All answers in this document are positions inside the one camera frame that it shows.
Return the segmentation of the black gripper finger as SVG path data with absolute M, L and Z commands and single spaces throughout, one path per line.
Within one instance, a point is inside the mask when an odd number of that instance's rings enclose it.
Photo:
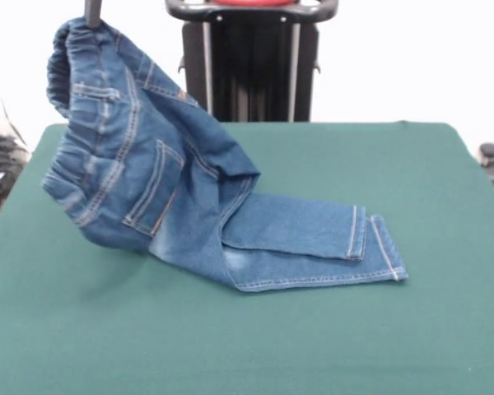
M 89 28 L 95 29 L 100 25 L 102 8 L 102 0 L 86 0 L 84 3 L 84 17 L 86 25 Z

